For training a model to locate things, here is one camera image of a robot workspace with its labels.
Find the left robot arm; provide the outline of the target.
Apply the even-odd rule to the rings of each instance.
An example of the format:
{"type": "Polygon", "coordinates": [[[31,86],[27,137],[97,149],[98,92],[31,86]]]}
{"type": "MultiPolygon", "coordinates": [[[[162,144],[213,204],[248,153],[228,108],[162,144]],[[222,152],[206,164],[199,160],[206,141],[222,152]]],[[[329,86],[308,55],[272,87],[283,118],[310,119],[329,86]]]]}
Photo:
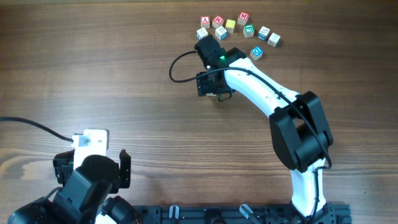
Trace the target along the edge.
{"type": "Polygon", "coordinates": [[[8,223],[94,223],[99,206],[108,194],[127,189],[131,183],[131,157],[123,149],[120,163],[101,155],[90,155],[76,169],[74,150],[57,154],[53,168],[61,187],[24,205],[8,223]]]}

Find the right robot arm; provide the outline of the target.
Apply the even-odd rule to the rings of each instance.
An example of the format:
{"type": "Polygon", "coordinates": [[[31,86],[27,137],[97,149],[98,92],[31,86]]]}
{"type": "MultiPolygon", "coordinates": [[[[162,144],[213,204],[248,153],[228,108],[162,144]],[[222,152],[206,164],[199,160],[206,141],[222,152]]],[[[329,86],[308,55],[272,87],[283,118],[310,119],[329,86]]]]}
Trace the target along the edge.
{"type": "Polygon", "coordinates": [[[292,205],[307,222],[326,204],[322,172],[331,168],[328,147],[333,136],[316,94],[299,94],[261,72],[237,48],[225,51],[208,35],[194,49],[206,68],[197,76],[201,95],[238,91],[268,118],[272,146],[292,176],[292,205]]]}

